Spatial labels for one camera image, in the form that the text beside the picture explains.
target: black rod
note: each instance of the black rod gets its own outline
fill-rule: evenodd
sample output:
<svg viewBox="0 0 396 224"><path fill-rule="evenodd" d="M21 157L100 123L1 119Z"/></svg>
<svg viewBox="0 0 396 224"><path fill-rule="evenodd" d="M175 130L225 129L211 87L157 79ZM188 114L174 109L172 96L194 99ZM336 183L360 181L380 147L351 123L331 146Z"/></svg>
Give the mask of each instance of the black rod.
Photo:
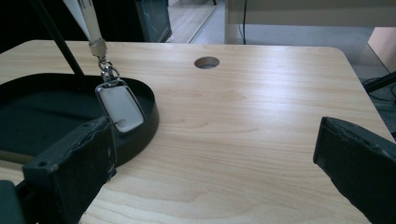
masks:
<svg viewBox="0 0 396 224"><path fill-rule="evenodd" d="M364 89L367 91L367 93L370 93L372 91L376 91L395 82L396 82L396 72L392 72L384 77L377 79L376 81L368 82L367 84L364 85Z"/></svg>
<svg viewBox="0 0 396 224"><path fill-rule="evenodd" d="M66 58L73 72L77 76L84 78L84 73L82 72L75 57L70 51L70 48L66 45L66 42L64 42L64 38L62 37L61 33L59 32L58 28L56 27L55 23L53 22L52 18L50 17L50 14L44 7L41 0L30 0L30 3L35 9L35 13L37 14L37 16L40 18L40 20L44 23L45 27L47 28L49 35L55 41L59 50Z"/></svg>

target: wooden tabletop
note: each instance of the wooden tabletop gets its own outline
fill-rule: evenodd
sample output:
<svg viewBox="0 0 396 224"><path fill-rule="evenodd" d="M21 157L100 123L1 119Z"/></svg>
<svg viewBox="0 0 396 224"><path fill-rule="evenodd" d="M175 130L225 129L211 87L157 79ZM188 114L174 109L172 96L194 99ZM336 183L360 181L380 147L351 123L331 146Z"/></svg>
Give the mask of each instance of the wooden tabletop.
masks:
<svg viewBox="0 0 396 224"><path fill-rule="evenodd" d="M87 42L68 45L86 74L99 75ZM107 46L122 77L153 89L161 121L148 147L104 185L82 223L368 222L312 161L324 116L392 139L342 51ZM195 67L205 56L218 58L219 66ZM71 73L52 41L0 54L0 67L0 83ZM19 183L20 168L0 161L0 179Z"/></svg>

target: table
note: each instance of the table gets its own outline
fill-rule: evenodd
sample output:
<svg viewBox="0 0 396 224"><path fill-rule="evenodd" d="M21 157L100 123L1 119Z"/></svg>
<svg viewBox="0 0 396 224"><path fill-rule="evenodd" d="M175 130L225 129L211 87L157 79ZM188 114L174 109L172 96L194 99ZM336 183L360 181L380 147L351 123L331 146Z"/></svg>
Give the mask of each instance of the table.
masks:
<svg viewBox="0 0 396 224"><path fill-rule="evenodd" d="M237 43L244 0L226 0L225 43ZM247 1L246 24L395 27L393 0Z"/></svg>
<svg viewBox="0 0 396 224"><path fill-rule="evenodd" d="M99 75L86 42L67 42ZM367 223L312 162L323 116L392 137L338 49L107 43L122 77L154 91L160 126L118 168L82 223ZM195 60L219 59L199 69ZM52 41L0 54L0 83L71 73ZM0 161L0 179L20 166Z"/></svg>

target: black tray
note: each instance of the black tray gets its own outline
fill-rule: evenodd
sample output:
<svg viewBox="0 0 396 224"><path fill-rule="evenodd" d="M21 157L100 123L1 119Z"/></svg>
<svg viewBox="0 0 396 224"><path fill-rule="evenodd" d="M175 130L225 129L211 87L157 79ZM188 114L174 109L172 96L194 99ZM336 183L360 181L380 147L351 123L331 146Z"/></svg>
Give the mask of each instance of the black tray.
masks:
<svg viewBox="0 0 396 224"><path fill-rule="evenodd" d="M146 120L129 133L114 128L117 166L142 151L157 131L159 114L152 90L123 78L143 108ZM0 160L26 163L73 131L104 115L94 92L99 76L36 74L0 85Z"/></svg>

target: keychain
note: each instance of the keychain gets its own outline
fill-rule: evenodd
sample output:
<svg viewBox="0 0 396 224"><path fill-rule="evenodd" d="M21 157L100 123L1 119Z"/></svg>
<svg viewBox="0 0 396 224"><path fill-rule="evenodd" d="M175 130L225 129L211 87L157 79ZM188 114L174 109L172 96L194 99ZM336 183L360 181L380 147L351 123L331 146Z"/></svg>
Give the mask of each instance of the keychain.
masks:
<svg viewBox="0 0 396 224"><path fill-rule="evenodd" d="M90 40L93 56L99 60L104 83L95 89L106 115L121 133L127 133L144 122L142 107L131 89L121 80L119 71L106 58L106 41L101 37L92 0L64 0L78 25Z"/></svg>

